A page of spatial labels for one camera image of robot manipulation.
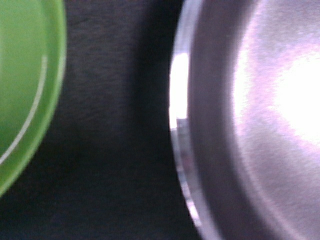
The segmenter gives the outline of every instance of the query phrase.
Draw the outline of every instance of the green bowl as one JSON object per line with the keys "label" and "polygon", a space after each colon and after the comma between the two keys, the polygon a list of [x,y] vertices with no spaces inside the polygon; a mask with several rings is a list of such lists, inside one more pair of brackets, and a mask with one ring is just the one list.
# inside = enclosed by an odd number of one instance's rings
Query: green bowl
{"label": "green bowl", "polygon": [[48,128],[65,62],[62,0],[0,1],[0,196]]}

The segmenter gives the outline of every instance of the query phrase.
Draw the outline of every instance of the metal bowl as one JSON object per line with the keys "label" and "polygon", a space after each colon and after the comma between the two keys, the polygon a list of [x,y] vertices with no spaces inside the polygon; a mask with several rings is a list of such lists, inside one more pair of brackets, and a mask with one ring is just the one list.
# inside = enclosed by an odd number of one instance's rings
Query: metal bowl
{"label": "metal bowl", "polygon": [[205,240],[319,239],[319,10],[316,0],[184,2],[170,129]]}

